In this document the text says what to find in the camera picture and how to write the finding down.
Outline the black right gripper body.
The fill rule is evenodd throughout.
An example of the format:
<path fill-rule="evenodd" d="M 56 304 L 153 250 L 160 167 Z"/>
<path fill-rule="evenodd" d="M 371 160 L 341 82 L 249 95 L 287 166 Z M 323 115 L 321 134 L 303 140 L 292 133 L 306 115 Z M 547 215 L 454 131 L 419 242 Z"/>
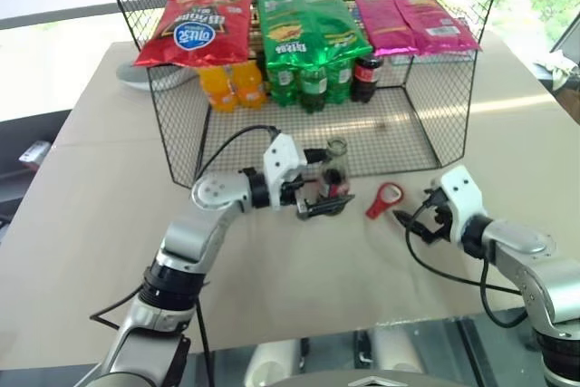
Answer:
<path fill-rule="evenodd" d="M 450 242 L 450 230 L 453 223 L 453 216 L 449 206 L 437 206 L 435 208 L 434 220 L 440 227 L 433 233 L 431 243 L 440 240 Z"/>

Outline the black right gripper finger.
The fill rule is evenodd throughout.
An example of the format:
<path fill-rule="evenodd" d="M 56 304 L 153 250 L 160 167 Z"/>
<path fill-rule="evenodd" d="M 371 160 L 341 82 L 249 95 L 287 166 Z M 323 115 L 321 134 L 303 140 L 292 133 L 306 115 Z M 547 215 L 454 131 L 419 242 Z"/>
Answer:
<path fill-rule="evenodd" d="M 405 229 L 419 237 L 424 243 L 429 245 L 436 240 L 436 234 L 417 219 L 413 219 L 412 214 L 403 210 L 394 210 L 393 215 Z"/>
<path fill-rule="evenodd" d="M 427 195 L 422 202 L 424 209 L 445 207 L 448 203 L 448 196 L 443 188 L 427 188 L 423 192 Z"/>

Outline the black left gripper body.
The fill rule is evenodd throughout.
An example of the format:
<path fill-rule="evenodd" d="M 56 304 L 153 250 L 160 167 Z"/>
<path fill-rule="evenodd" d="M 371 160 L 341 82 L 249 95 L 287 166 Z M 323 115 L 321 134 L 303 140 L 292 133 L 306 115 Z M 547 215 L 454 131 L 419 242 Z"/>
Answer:
<path fill-rule="evenodd" d="M 283 207 L 294 207 L 296 216 L 301 220 L 315 217 L 314 197 L 318 192 L 318 179 L 297 176 L 282 185 L 280 204 Z"/>

